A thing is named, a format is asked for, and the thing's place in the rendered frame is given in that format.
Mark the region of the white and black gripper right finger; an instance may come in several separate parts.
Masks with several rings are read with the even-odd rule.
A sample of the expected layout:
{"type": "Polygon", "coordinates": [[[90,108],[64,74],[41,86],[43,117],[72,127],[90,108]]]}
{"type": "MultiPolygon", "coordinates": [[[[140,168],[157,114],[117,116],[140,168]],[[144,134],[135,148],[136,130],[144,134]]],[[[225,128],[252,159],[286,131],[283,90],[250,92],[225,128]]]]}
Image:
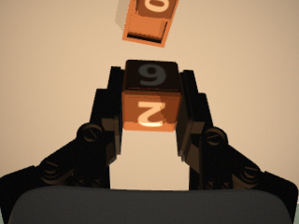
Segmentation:
{"type": "Polygon", "coordinates": [[[178,156],[181,162],[190,166],[189,190],[257,189],[270,192],[284,202],[293,224],[299,195],[296,185],[262,172],[256,163],[231,147],[225,131],[213,125],[206,94],[198,92],[193,70],[184,69],[179,72],[179,77],[182,99],[176,138],[178,156]]]}

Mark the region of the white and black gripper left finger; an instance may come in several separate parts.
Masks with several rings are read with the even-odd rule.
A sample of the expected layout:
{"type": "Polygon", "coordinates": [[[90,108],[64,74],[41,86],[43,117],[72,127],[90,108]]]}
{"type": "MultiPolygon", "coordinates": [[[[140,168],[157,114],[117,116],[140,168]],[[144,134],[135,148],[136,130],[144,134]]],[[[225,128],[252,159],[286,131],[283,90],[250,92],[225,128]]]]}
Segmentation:
{"type": "Polygon", "coordinates": [[[90,121],[77,137],[37,166],[0,177],[0,209],[8,224],[24,192],[46,186],[110,189],[109,165],[121,154],[124,69],[111,66],[107,88],[96,89],[90,121]]]}

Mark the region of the orange number cube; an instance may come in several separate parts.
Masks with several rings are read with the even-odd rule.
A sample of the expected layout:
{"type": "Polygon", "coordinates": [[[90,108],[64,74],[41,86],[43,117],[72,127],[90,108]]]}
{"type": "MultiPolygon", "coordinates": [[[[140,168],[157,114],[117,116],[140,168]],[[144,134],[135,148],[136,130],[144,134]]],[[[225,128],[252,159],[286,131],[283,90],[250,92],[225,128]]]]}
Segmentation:
{"type": "Polygon", "coordinates": [[[182,99],[178,64],[127,60],[122,85],[122,128],[173,132],[182,99]]]}
{"type": "Polygon", "coordinates": [[[136,0],[136,16],[171,21],[177,0],[136,0]]]}

